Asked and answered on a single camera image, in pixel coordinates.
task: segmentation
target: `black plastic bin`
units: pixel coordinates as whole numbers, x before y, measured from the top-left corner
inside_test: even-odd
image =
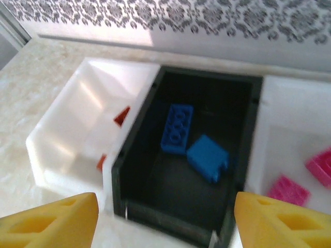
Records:
[[[244,188],[262,78],[161,67],[112,168],[114,212],[200,247],[224,247]],[[230,169],[208,183],[185,156],[160,148],[170,104],[190,104],[190,147],[202,134],[229,151]]]

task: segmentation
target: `marble countertop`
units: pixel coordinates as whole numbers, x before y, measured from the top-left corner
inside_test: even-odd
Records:
[[[331,82],[329,73],[34,38],[0,71],[0,217],[63,198],[35,186],[25,140],[85,57]],[[192,246],[145,226],[100,213],[92,247]]]

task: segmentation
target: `red lego brick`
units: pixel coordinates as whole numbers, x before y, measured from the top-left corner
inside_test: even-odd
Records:
[[[97,164],[97,169],[98,169],[99,171],[101,171],[101,172],[102,172],[102,166],[103,166],[103,163],[104,163],[106,157],[107,157],[107,155],[106,155],[106,154],[103,154],[103,155],[101,156],[101,158],[100,158],[98,164]]]
[[[127,106],[119,115],[114,118],[114,122],[116,122],[121,127],[129,111],[130,107]]]

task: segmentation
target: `white plastic tray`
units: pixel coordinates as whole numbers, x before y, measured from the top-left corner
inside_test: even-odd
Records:
[[[331,214],[331,190],[304,164],[329,146],[331,83],[266,76],[245,191],[266,195],[283,173],[311,192],[305,207]],[[229,247],[243,247],[237,228]]]
[[[102,209],[106,194],[97,163],[129,131],[126,121],[120,128],[113,119],[127,106],[127,119],[138,113],[159,68],[84,59],[26,140],[36,184],[63,196],[95,192]]]

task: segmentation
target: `wallpaper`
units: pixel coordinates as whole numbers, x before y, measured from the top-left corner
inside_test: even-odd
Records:
[[[236,39],[331,38],[331,0],[2,0],[19,21],[105,26]]]

